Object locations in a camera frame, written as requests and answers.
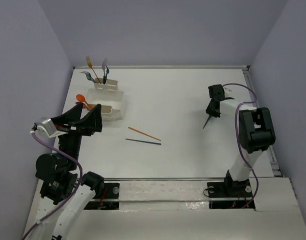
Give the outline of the orange copper spoon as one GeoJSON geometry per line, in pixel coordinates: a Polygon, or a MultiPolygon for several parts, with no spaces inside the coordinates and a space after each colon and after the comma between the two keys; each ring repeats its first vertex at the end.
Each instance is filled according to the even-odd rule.
{"type": "Polygon", "coordinates": [[[76,100],[77,100],[79,103],[83,103],[83,104],[85,105],[85,108],[87,108],[88,110],[93,109],[93,105],[89,104],[89,103],[86,101],[84,95],[82,95],[82,94],[77,94],[77,95],[76,95],[76,100]]]}

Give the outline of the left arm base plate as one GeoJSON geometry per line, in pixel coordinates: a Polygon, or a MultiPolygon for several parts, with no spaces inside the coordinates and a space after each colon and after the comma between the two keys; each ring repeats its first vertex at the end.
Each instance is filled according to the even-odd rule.
{"type": "Polygon", "coordinates": [[[95,196],[84,210],[119,210],[120,182],[106,182],[103,194],[95,196]]]}

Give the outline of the pink handled silver fork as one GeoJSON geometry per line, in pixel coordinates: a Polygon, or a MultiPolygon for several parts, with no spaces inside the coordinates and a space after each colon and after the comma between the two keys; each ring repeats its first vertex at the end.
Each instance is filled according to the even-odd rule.
{"type": "Polygon", "coordinates": [[[103,63],[102,63],[102,70],[103,70],[103,84],[105,85],[106,84],[106,77],[107,77],[107,74],[106,74],[106,67],[107,67],[107,62],[108,62],[108,59],[105,58],[103,63]]]}

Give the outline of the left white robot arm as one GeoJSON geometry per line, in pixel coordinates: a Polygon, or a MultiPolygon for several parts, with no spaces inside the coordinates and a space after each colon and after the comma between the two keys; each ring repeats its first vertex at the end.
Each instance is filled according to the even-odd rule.
{"type": "Polygon", "coordinates": [[[41,200],[35,223],[24,240],[64,240],[73,223],[92,198],[105,195],[104,178],[83,173],[78,162],[81,139],[102,131],[102,106],[97,104],[84,117],[78,103],[60,116],[34,123],[31,136],[52,153],[36,160],[35,176],[41,180],[41,200]]]}

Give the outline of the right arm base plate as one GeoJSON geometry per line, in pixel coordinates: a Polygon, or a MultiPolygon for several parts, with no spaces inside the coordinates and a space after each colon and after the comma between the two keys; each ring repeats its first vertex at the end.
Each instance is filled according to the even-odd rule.
{"type": "Polygon", "coordinates": [[[207,183],[207,188],[203,194],[209,198],[209,208],[211,210],[224,209],[255,209],[254,202],[250,202],[253,197],[250,181],[238,182],[231,188],[223,181],[213,181],[207,183]]]}

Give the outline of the teal fork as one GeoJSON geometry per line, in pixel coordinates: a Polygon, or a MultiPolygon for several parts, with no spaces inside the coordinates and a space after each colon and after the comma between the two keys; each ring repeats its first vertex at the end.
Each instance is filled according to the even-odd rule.
{"type": "Polygon", "coordinates": [[[103,83],[104,84],[106,84],[108,74],[110,73],[109,67],[107,65],[105,67],[106,67],[106,72],[105,72],[105,75],[104,75],[104,78],[103,78],[103,83]]]}
{"type": "Polygon", "coordinates": [[[84,75],[86,76],[87,80],[89,80],[89,81],[91,81],[91,82],[93,82],[93,83],[96,83],[96,84],[99,84],[99,83],[100,83],[98,80],[96,80],[95,78],[93,78],[93,77],[91,76],[91,73],[89,73],[89,72],[87,72],[87,71],[82,71],[81,73],[84,74],[84,75]]]}

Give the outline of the orange gold fork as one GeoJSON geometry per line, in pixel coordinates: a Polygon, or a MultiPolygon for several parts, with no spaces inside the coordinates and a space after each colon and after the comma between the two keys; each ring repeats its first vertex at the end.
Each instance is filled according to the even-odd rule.
{"type": "Polygon", "coordinates": [[[89,57],[89,56],[86,57],[86,63],[87,63],[87,65],[88,65],[88,67],[89,67],[90,69],[92,69],[93,73],[95,74],[95,76],[96,76],[96,78],[97,78],[97,80],[98,80],[98,83],[100,84],[101,81],[100,81],[99,77],[97,76],[97,73],[95,72],[95,70],[94,70],[94,68],[93,68],[93,65],[92,65],[92,63],[91,63],[91,60],[90,60],[90,57],[89,57]]]}

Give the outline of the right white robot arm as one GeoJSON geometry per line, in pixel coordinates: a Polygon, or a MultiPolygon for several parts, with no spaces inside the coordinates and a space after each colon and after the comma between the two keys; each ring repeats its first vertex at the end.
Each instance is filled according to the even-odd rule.
{"type": "Polygon", "coordinates": [[[239,155],[227,171],[223,182],[211,185],[211,194],[223,192],[233,197],[250,187],[250,173],[262,155],[276,141],[270,110],[254,107],[254,101],[240,102],[230,96],[228,84],[208,87],[210,103],[206,108],[209,117],[220,118],[228,115],[234,118],[234,128],[239,155]]]}

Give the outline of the orange chopstick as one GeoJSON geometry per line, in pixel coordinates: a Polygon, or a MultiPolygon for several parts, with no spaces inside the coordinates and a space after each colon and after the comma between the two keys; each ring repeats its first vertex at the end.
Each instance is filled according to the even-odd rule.
{"type": "Polygon", "coordinates": [[[152,135],[150,135],[150,134],[147,134],[147,133],[145,133],[145,132],[142,132],[142,131],[140,131],[140,130],[138,130],[138,129],[135,129],[135,128],[133,128],[133,127],[130,127],[130,126],[129,126],[128,129],[130,129],[130,130],[132,130],[132,131],[135,131],[135,132],[137,132],[137,133],[139,133],[139,134],[145,135],[145,136],[147,136],[147,137],[149,137],[149,138],[155,139],[155,140],[157,140],[157,141],[161,141],[159,138],[157,138],[157,137],[155,137],[155,136],[152,136],[152,135]]]}

